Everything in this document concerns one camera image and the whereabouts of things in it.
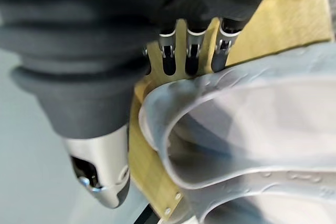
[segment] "metal screw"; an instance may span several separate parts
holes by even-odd
[[[176,200],[179,200],[181,198],[181,194],[180,193],[177,193],[176,196],[175,196],[175,199]]]
[[[166,210],[164,211],[164,214],[165,214],[165,215],[170,214],[170,208],[166,208]]]

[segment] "wooden board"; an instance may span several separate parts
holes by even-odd
[[[219,26],[212,20],[200,54],[198,75],[211,72],[209,64]],[[189,78],[184,71],[186,24],[176,28],[176,73],[166,76],[157,43],[148,46],[152,72],[138,83],[130,122],[130,167],[132,178],[155,211],[167,219],[179,203],[178,187],[170,180],[160,159],[146,143],[138,124],[138,112],[145,96],[154,88],[175,80]],[[288,48],[332,40],[333,32],[328,0],[263,0],[233,46],[228,64],[239,63]]]

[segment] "plywood board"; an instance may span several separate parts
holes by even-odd
[[[212,20],[200,54],[198,75],[211,72],[209,64],[219,26]],[[146,143],[138,124],[138,112],[145,96],[154,88],[179,79],[190,78],[184,71],[186,25],[177,23],[176,73],[166,76],[156,42],[148,46],[152,72],[139,82],[130,122],[130,167],[132,178],[155,211],[167,219],[179,203],[178,187],[170,180],[160,159]],[[227,64],[239,63],[317,41],[332,40],[328,0],[263,0],[232,48]]]

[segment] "robotic hand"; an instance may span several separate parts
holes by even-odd
[[[19,54],[13,79],[64,138],[80,183],[116,208],[129,189],[127,124],[134,85],[149,67],[145,45],[158,39],[163,68],[174,74],[175,22],[186,19],[193,76],[205,30],[219,17],[212,68],[220,71],[260,1],[0,0],[0,47]]]

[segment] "gray background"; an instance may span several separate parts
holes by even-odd
[[[37,101],[10,80],[15,65],[16,55],[0,50],[0,223],[134,223],[144,196],[132,185],[125,203],[110,210],[79,185]]]

